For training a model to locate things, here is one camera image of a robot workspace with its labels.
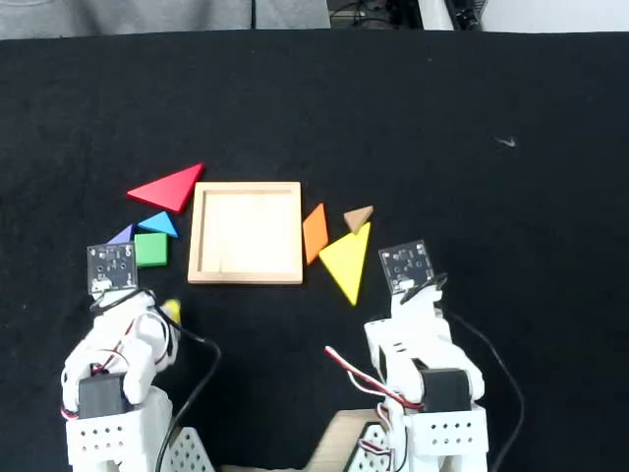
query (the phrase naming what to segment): blue triangle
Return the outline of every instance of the blue triangle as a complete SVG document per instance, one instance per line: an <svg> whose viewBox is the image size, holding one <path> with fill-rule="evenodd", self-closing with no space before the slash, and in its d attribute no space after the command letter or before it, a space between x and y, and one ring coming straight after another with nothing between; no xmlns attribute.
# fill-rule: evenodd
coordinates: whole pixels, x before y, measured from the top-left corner
<svg viewBox="0 0 629 472"><path fill-rule="evenodd" d="M168 213L163 211L162 213L158 213L155 216L152 216L149 219L145 219L138 223L138 226L141 229L145 229L146 231L153 231L155 233L166 233L168 236L172 236L173 238L178 238L177 230L173 226L173 223L170 221L168 217Z"/></svg>
<svg viewBox="0 0 629 472"><path fill-rule="evenodd" d="M121 243L129 243L134 235L134 225L130 224L121 232L119 232L116 236L114 236L110 241L107 241L107 244L121 244Z"/></svg>

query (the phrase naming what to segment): black table surface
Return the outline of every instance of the black table surface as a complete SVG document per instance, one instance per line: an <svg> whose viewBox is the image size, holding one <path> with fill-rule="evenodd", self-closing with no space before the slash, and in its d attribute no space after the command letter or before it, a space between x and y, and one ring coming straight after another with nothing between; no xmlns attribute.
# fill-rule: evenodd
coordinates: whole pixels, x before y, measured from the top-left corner
<svg viewBox="0 0 629 472"><path fill-rule="evenodd" d="M445 303L484 331L527 397L509 471L625 460L629 388L629 35L253 31L0 43L0 456L66 470L59 374L91 324L85 247L155 210L134 186L202 161L204 180L302 183L303 212L374 205L359 304L317 262L301 286L191 286L192 206L168 267L224 361L185 423L215 463L302 467L333 414L374 397L323 353L370 367L388 313L377 249L424 238ZM507 146L504 140L515 146ZM517 403L486 347L493 458ZM160 375L177 408L209 360Z"/></svg>

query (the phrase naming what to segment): green square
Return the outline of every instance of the green square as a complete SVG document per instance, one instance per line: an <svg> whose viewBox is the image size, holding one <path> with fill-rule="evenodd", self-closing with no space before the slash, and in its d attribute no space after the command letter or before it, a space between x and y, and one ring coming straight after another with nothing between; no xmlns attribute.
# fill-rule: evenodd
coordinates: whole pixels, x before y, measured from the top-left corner
<svg viewBox="0 0 629 472"><path fill-rule="evenodd" d="M166 233L137 234L136 264L138 267L166 266L168 263Z"/></svg>

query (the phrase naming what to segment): tangram piece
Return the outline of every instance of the tangram piece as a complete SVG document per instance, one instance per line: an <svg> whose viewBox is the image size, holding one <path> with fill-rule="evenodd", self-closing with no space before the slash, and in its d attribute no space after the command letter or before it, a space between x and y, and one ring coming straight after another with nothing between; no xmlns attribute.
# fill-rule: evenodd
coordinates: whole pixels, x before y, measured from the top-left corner
<svg viewBox="0 0 629 472"><path fill-rule="evenodd" d="M315 260L319 251L327 246L327 226L325 224L325 209L318 204L302 224L304 230L304 246L306 248L306 263Z"/></svg>
<svg viewBox="0 0 629 472"><path fill-rule="evenodd" d="M129 243L134 236L134 225L130 224L116 236L107 241L107 244Z"/></svg>
<svg viewBox="0 0 629 472"><path fill-rule="evenodd" d="M354 234L358 234L361 227L370 219L373 213L373 206L365 206L363 208L353 209L343 213L345 222Z"/></svg>
<svg viewBox="0 0 629 472"><path fill-rule="evenodd" d="M145 219L138 223L138 226L141 229L145 229L146 231L152 231L154 233L166 233L168 236L172 236L173 238L178 238L177 230L173 226L173 222L168 217L168 213L163 211L161 213L152 216L149 219Z"/></svg>
<svg viewBox="0 0 629 472"><path fill-rule="evenodd" d="M180 213L202 171L203 164L195 164L130 190L127 195L146 204Z"/></svg>
<svg viewBox="0 0 629 472"><path fill-rule="evenodd" d="M365 223L358 234L349 233L318 253L352 305L358 300L371 227Z"/></svg>
<svg viewBox="0 0 629 472"><path fill-rule="evenodd" d="M166 233L137 234L136 264L138 267L166 266L168 263Z"/></svg>

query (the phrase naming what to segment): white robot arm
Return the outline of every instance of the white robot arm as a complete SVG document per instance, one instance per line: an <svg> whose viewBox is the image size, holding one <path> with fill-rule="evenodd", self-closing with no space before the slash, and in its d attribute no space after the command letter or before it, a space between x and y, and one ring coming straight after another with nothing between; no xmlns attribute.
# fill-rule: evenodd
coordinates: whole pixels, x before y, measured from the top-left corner
<svg viewBox="0 0 629 472"><path fill-rule="evenodd" d="M391 318L365 324L372 364L381 381L358 371L331 348L327 353L384 397L376 411L386 428L391 472L486 472L485 393L479 368L452 343L434 305L437 283L393 295ZM373 444L363 444L369 451Z"/></svg>
<svg viewBox="0 0 629 472"><path fill-rule="evenodd" d="M108 292L99 306L116 303L130 290ZM154 300L138 293L94 318L93 328L66 359L61 375L63 408L79 414L79 386L99 373L125 374L123 392L132 405L142 403L157 374L175 362L179 333L155 311ZM179 322L179 306L167 302L162 311Z"/></svg>
<svg viewBox="0 0 629 472"><path fill-rule="evenodd" d="M66 359L61 375L61 412L68 420L74 472L156 469L172 430L172 403L151 384L177 357L182 328L173 326L181 322L179 309L174 300L157 309L152 294L138 289L105 292L97 300L93 327ZM213 472L196 431L184 428L179 438L164 449L159 470L188 470L184 466L192 464Z"/></svg>

